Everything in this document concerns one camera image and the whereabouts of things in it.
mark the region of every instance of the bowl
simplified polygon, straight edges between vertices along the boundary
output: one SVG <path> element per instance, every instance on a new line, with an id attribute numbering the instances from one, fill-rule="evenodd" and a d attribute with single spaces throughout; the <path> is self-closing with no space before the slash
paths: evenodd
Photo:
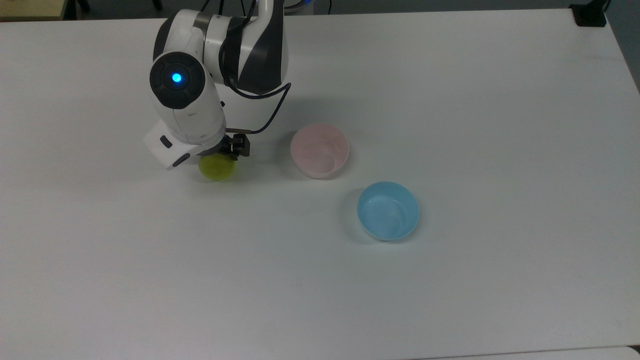
<path id="1" fill-rule="evenodd" d="M 311 124 L 291 140 L 291 157 L 300 171 L 314 179 L 333 175 L 349 156 L 349 142 L 335 126 Z"/>
<path id="2" fill-rule="evenodd" d="M 385 181 L 372 184 L 362 192 L 358 199 L 358 218 L 372 237 L 394 241 L 415 229 L 420 208 L 404 186 Z"/>

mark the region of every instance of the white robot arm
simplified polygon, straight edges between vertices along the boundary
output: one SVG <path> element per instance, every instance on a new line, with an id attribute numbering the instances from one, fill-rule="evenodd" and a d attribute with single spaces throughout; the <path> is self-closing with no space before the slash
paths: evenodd
<path id="1" fill-rule="evenodd" d="M 225 134 L 227 122 L 215 84 L 251 99 L 284 90 L 282 103 L 290 84 L 274 89 L 282 84 L 288 64 L 284 1 L 254 1 L 252 10 L 259 6 L 254 20 L 252 10 L 247 18 L 181 10 L 160 27 L 149 83 L 161 120 L 143 141 L 165 168 L 219 151 L 236 158 L 248 155 L 246 135 Z"/>

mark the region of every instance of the table surface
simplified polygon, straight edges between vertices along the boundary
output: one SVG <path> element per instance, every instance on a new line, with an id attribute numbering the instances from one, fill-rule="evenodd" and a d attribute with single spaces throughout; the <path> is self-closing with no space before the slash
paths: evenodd
<path id="1" fill-rule="evenodd" d="M 565 351 L 528 352 L 487 356 L 457 357 L 458 360 L 640 360 L 629 347 L 592 348 Z"/>
<path id="2" fill-rule="evenodd" d="M 67 0 L 0 0 L 0 21 L 61 20 Z"/>
<path id="3" fill-rule="evenodd" d="M 286 18 L 233 178 L 142 136 L 161 19 L 0 24 L 0 357 L 414 359 L 640 343 L 640 96 L 570 10 Z M 220 88 L 230 127 L 276 99 Z M 331 180 L 289 156 L 341 128 Z M 370 239 L 360 192 L 422 218 Z"/>

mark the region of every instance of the bowl rim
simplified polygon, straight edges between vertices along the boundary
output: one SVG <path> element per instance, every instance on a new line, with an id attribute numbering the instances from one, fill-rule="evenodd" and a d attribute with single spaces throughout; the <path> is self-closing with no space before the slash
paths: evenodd
<path id="1" fill-rule="evenodd" d="M 303 130 L 308 130 L 311 127 L 316 127 L 316 126 L 327 126 L 332 128 L 333 130 L 335 130 L 336 132 L 338 132 L 338 134 L 341 135 L 341 140 L 344 140 L 344 144 L 347 147 L 347 153 L 346 156 L 344 157 L 344 161 L 335 169 L 333 169 L 332 171 L 329 172 L 312 172 L 309 170 L 306 170 L 304 167 L 302 167 L 297 161 L 296 161 L 296 157 L 293 156 L 293 142 L 295 141 L 296 137 L 298 136 L 298 134 L 300 134 L 301 131 Z M 296 164 L 296 166 L 298 167 L 298 169 L 300 169 L 303 173 L 305 173 L 307 176 L 309 177 L 314 177 L 314 176 L 322 176 L 322 177 L 327 177 L 335 172 L 337 172 L 338 170 L 340 170 L 340 168 L 342 168 L 342 166 L 347 162 L 347 159 L 349 158 L 349 151 L 351 150 L 350 146 L 349 146 L 349 140 L 347 139 L 346 136 L 344 136 L 344 133 L 338 129 L 337 127 L 331 125 L 331 124 L 327 124 L 325 122 L 314 122 L 312 124 L 307 124 L 305 126 L 303 126 L 302 128 L 300 128 L 298 131 L 296 131 L 296 133 L 293 135 L 293 137 L 291 138 L 291 143 L 289 144 L 289 154 L 291 155 L 291 158 L 293 159 L 293 162 Z"/>
<path id="2" fill-rule="evenodd" d="M 415 202 L 415 209 L 416 209 L 416 220 L 415 222 L 410 226 L 409 231 L 407 231 L 405 234 L 401 235 L 401 236 L 397 236 L 394 238 L 386 238 L 384 236 L 380 236 L 377 235 L 375 233 L 373 233 L 371 230 L 369 230 L 367 228 L 367 226 L 364 224 L 364 222 L 362 221 L 362 217 L 360 216 L 360 206 L 362 204 L 363 201 L 363 195 L 365 195 L 365 193 L 367 192 L 367 190 L 369 190 L 370 188 L 372 188 L 373 186 L 379 186 L 381 184 L 392 184 L 394 186 L 398 186 L 400 187 L 401 190 L 406 191 L 409 195 L 411 195 L 411 199 Z M 356 211 L 358 212 L 358 220 L 360 221 L 360 224 L 362 225 L 362 227 L 365 229 L 365 231 L 367 231 L 367 233 L 372 236 L 373 238 L 376 238 L 378 240 L 381 241 L 395 241 L 395 240 L 400 240 L 401 238 L 404 238 L 406 236 L 408 236 L 409 234 L 411 234 L 413 232 L 413 230 L 415 230 L 415 228 L 418 226 L 418 223 L 420 222 L 420 203 L 418 203 L 418 199 L 415 197 L 415 195 L 406 187 L 404 187 L 401 184 L 398 184 L 394 181 L 378 181 L 377 183 L 373 183 L 369 186 L 367 186 L 364 190 L 362 190 L 362 193 L 360 194 L 359 198 L 358 198 L 358 206 L 356 208 Z"/>

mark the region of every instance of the tennis ball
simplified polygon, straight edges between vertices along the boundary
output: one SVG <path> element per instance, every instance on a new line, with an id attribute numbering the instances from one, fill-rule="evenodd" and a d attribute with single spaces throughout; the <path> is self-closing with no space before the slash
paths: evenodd
<path id="1" fill-rule="evenodd" d="M 213 181 L 222 181 L 228 179 L 234 173 L 236 162 L 227 155 L 213 154 L 202 156 L 198 163 L 198 168 L 206 178 Z"/>

